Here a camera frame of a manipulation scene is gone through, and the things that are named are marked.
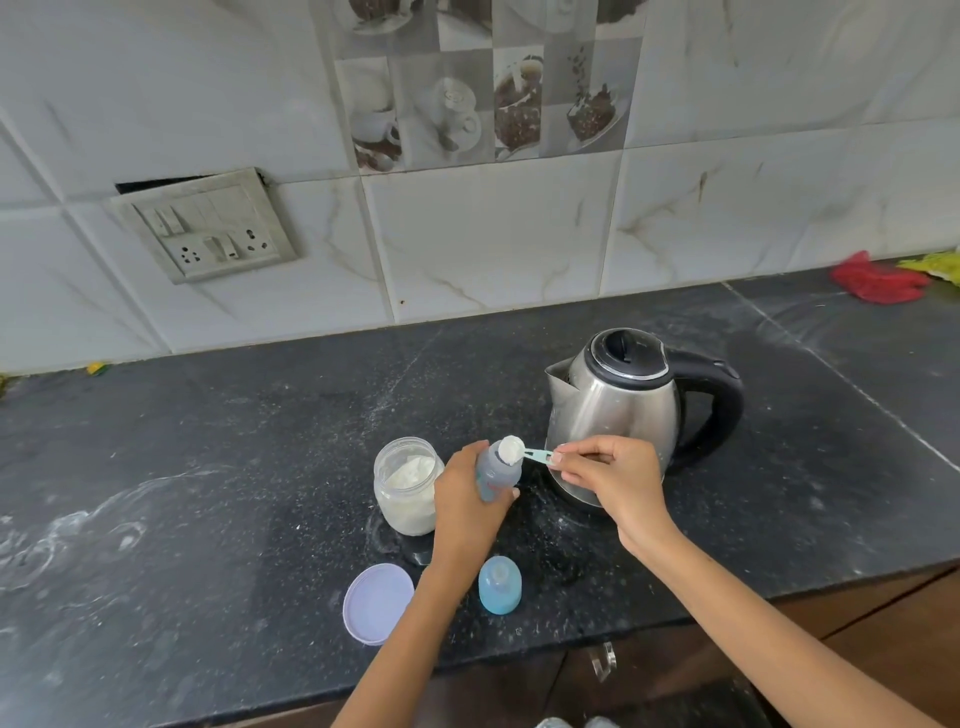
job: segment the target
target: purple jar lid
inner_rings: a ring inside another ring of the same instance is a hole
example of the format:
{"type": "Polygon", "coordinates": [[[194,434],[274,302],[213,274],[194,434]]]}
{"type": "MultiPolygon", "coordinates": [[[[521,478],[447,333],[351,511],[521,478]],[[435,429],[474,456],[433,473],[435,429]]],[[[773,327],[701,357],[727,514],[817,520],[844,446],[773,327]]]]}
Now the purple jar lid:
{"type": "Polygon", "coordinates": [[[358,642],[384,644],[414,596],[414,583],[395,564],[376,564],[357,576],[344,597],[344,626],[358,642]]]}

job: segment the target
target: kettle handle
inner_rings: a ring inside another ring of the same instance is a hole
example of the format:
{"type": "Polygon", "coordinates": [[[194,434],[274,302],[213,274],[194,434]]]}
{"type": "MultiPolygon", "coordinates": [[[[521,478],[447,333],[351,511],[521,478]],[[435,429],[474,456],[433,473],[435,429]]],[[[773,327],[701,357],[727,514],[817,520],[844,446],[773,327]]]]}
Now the kettle handle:
{"type": "Polygon", "coordinates": [[[678,446],[667,466],[675,472],[706,457],[731,436],[743,414],[743,383],[727,362],[692,352],[668,354],[674,382],[681,398],[687,392],[713,395],[713,408],[704,425],[678,446]]]}

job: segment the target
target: wall socket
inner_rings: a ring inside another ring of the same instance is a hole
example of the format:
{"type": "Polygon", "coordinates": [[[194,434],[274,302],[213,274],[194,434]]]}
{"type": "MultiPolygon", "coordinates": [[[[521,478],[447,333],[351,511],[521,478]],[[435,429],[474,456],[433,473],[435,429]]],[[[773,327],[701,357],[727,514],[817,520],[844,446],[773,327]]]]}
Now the wall socket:
{"type": "Polygon", "coordinates": [[[252,167],[110,200],[174,283],[297,257],[252,167]]]}

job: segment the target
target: cabinet handle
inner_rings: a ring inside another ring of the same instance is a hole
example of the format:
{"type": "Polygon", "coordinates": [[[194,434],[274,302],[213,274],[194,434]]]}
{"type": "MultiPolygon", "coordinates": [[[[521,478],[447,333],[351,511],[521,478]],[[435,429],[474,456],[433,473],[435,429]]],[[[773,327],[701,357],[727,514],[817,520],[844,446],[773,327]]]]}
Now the cabinet handle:
{"type": "Polygon", "coordinates": [[[616,653],[613,652],[612,643],[603,643],[603,654],[597,654],[593,650],[589,651],[590,663],[593,664],[593,674],[597,676],[597,681],[603,682],[610,673],[616,670],[616,653]]]}

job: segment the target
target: kettle spout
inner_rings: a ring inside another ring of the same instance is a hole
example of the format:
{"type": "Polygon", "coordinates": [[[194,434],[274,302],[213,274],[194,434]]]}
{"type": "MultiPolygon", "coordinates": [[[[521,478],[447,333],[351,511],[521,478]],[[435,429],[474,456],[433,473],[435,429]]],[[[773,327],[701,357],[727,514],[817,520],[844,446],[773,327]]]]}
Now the kettle spout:
{"type": "Polygon", "coordinates": [[[580,390],[566,380],[566,373],[570,370],[573,359],[574,357],[571,356],[544,369],[547,381],[550,383],[550,399],[555,407],[563,404],[573,395],[580,394],[580,390]]]}

